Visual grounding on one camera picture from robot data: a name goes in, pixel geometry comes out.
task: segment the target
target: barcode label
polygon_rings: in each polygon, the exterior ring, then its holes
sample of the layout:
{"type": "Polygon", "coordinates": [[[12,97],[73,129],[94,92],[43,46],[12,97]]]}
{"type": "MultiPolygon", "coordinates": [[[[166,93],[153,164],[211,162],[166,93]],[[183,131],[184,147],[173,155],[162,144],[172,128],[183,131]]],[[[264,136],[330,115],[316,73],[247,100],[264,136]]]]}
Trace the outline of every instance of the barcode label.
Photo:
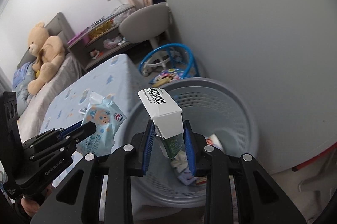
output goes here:
{"type": "Polygon", "coordinates": [[[156,101],[156,103],[158,104],[166,103],[163,96],[159,92],[158,88],[149,88],[148,90],[149,90],[149,93],[152,95],[153,99],[156,101]]]}

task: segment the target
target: blue wet wipes packet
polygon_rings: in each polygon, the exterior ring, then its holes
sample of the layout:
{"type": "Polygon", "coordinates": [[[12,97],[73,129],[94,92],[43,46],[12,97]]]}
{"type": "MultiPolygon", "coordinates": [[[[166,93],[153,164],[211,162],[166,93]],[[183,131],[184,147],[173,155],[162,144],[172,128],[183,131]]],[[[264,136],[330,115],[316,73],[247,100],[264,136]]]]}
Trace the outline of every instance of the blue wet wipes packet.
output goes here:
{"type": "Polygon", "coordinates": [[[96,124],[96,132],[77,144],[77,151],[82,155],[94,153],[98,157],[110,154],[115,144],[114,136],[125,119],[112,100],[91,92],[81,125],[92,121],[96,124]]]}

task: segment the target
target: silver screw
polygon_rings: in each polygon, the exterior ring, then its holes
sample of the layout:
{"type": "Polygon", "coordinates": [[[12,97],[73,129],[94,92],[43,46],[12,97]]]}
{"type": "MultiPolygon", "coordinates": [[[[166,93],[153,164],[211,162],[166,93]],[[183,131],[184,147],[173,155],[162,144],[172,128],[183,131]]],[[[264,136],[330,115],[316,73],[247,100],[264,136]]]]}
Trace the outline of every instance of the silver screw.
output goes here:
{"type": "Polygon", "coordinates": [[[253,159],[253,157],[248,154],[248,153],[245,153],[243,156],[242,156],[243,160],[244,161],[251,161],[253,159]]]}
{"type": "Polygon", "coordinates": [[[211,146],[211,145],[206,145],[203,149],[204,149],[206,152],[213,152],[213,151],[214,151],[214,147],[211,146]]]}
{"type": "Polygon", "coordinates": [[[95,158],[95,155],[93,153],[87,153],[84,157],[86,161],[93,160],[95,158]]]}
{"type": "Polygon", "coordinates": [[[132,144],[127,144],[123,147],[124,151],[132,151],[133,150],[133,145],[132,144]]]}

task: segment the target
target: blue metal frame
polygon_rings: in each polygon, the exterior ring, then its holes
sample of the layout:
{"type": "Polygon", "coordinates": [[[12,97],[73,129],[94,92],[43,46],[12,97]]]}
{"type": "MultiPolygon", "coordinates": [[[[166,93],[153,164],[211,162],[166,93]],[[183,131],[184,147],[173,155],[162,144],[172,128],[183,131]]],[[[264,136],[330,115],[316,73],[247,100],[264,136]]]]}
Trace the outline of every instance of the blue metal frame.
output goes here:
{"type": "Polygon", "coordinates": [[[172,66],[175,68],[175,63],[183,63],[185,65],[187,65],[187,68],[185,69],[185,72],[184,74],[182,75],[182,79],[185,78],[188,74],[188,72],[190,71],[190,69],[192,68],[192,66],[194,67],[195,69],[195,75],[194,77],[200,77],[200,74],[199,74],[199,70],[198,70],[198,66],[197,66],[197,63],[195,62],[195,59],[193,57],[193,54],[192,54],[192,51],[184,44],[180,44],[180,43],[169,43],[169,44],[165,44],[161,47],[158,47],[156,48],[155,50],[151,51],[150,53],[148,53],[145,58],[141,61],[141,63],[139,64],[138,66],[138,70],[140,73],[142,73],[142,68],[143,68],[143,65],[144,63],[156,52],[160,51],[160,50],[163,50],[163,49],[166,49],[167,53],[168,53],[168,56],[170,58],[170,61],[172,63],[172,66]],[[171,53],[170,53],[170,49],[169,47],[180,47],[180,48],[183,48],[185,49],[185,51],[188,53],[188,64],[186,63],[183,63],[183,62],[180,62],[180,61],[176,61],[172,58],[171,56],[171,53]]]}

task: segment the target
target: cartoon baby face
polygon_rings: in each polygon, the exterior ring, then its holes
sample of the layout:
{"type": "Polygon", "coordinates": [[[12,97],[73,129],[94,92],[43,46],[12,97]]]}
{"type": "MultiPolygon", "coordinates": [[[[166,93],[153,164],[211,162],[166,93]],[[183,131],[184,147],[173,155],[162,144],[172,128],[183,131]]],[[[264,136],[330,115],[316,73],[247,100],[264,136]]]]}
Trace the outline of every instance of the cartoon baby face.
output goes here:
{"type": "Polygon", "coordinates": [[[110,123],[109,115],[109,111],[92,108],[92,110],[89,112],[89,115],[87,116],[87,120],[93,121],[97,125],[104,126],[110,123]]]}

